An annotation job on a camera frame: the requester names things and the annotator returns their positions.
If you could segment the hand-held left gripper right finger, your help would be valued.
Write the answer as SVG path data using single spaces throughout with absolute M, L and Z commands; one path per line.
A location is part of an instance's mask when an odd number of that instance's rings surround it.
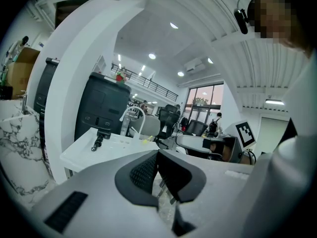
M 159 150 L 158 169 L 175 186 L 174 225 L 182 235 L 162 227 L 158 238 L 247 238 L 249 203 L 242 190 L 253 167 L 205 160 L 171 150 Z

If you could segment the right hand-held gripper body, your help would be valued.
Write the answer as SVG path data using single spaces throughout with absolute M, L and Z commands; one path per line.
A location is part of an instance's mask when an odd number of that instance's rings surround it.
M 232 145 L 230 162 L 240 162 L 244 152 L 255 144 L 255 136 L 247 120 L 232 123 L 224 130 L 224 138 Z

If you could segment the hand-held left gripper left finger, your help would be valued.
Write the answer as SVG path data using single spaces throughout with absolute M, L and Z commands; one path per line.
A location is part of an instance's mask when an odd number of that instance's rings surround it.
M 32 215 L 62 238 L 176 238 L 158 213 L 159 202 L 136 185 L 157 152 L 140 152 L 92 165 L 55 187 Z

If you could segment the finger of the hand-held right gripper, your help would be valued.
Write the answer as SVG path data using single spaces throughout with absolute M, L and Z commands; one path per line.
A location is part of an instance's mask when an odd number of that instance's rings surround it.
M 224 143 L 224 139 L 223 138 L 208 138 L 208 137 L 204 137 L 203 138 L 203 148 L 211 148 L 212 144 L 216 144 L 216 145 L 220 145 Z

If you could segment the white sink basin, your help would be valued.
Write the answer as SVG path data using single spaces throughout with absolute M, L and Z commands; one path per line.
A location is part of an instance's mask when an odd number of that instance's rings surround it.
M 102 145 L 96 151 L 92 151 L 97 131 L 96 128 L 90 128 L 61 154 L 60 159 L 65 168 L 78 173 L 98 163 L 159 149 L 153 141 L 143 144 L 143 140 L 112 134 L 110 139 L 102 141 Z

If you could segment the person's right forearm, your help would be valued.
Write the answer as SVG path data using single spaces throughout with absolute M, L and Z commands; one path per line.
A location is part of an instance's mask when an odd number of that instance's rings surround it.
M 252 158 L 250 156 L 249 151 L 244 151 L 243 152 L 243 155 L 242 155 L 240 163 L 244 164 L 244 165 L 252 165 Z

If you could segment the black mesh chair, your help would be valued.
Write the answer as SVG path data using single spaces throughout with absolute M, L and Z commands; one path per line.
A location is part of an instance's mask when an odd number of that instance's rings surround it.
M 190 120 L 188 126 L 183 132 L 184 135 L 202 136 L 208 125 L 198 120 Z

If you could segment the glass entrance doors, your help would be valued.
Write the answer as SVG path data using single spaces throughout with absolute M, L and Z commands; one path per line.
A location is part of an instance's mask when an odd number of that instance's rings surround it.
M 191 88 L 182 117 L 209 124 L 220 112 L 224 84 Z

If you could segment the black office chair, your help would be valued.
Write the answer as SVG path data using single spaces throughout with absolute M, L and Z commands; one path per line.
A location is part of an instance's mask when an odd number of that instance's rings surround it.
M 172 105 L 166 105 L 164 108 L 160 109 L 158 117 L 160 121 L 160 130 L 155 139 L 156 144 L 163 144 L 161 140 L 165 140 L 172 136 L 174 127 L 180 117 L 174 113 L 175 110 L 175 106 Z

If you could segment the person's black t-shirt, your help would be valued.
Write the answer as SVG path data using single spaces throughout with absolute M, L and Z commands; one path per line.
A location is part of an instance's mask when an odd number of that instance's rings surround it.
M 293 138 L 295 136 L 297 136 L 297 131 L 296 131 L 296 128 L 293 124 L 292 119 L 290 118 L 288 125 L 286 127 L 286 130 L 285 130 L 285 132 L 284 132 L 284 134 L 283 134 L 283 136 L 282 136 L 282 138 L 277 146 L 279 146 L 282 142 L 284 142 L 290 138 Z

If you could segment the white ceiling air conditioner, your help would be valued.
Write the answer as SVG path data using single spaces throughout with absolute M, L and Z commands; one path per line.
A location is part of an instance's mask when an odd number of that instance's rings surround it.
M 206 69 L 205 64 L 199 58 L 195 58 L 187 62 L 186 64 L 184 64 L 184 67 L 186 68 L 187 73 L 196 73 Z

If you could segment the black balcony railing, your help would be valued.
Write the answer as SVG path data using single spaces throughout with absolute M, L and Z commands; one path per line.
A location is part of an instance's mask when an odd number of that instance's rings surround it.
M 172 101 L 176 101 L 178 98 L 178 95 L 176 93 L 128 69 L 124 68 L 123 74 L 125 75 L 126 82 L 134 83 L 138 86 L 142 86 L 147 89 L 150 89 L 151 91 L 154 91 L 158 93 L 159 95 L 162 95 Z

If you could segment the marble pattern cabinet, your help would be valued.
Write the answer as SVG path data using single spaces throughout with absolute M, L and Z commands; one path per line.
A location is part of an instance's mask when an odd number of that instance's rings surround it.
M 55 186 L 40 142 L 40 117 L 22 100 L 0 100 L 0 167 L 26 208 L 32 208 Z

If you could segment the red green toy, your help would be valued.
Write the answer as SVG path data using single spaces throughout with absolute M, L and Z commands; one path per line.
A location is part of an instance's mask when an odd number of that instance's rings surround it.
M 126 74 L 123 71 L 117 71 L 113 78 L 117 83 L 122 83 L 122 84 L 124 84 L 127 80 Z

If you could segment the tall black equipment rack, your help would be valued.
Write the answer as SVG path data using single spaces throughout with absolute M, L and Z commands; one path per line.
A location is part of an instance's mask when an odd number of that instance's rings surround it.
M 34 110 L 40 115 L 39 133 L 42 148 L 44 148 L 45 146 L 44 120 L 48 91 L 58 64 L 59 60 L 46 58 L 46 66 L 40 78 L 40 82 L 38 84 L 37 92 L 35 95 Z

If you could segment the large open cardboard box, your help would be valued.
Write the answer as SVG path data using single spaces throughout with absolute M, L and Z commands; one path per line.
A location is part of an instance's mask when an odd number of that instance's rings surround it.
M 12 87 L 11 99 L 17 99 L 26 91 L 30 74 L 40 51 L 32 48 L 24 48 L 15 62 L 8 66 L 6 86 Z

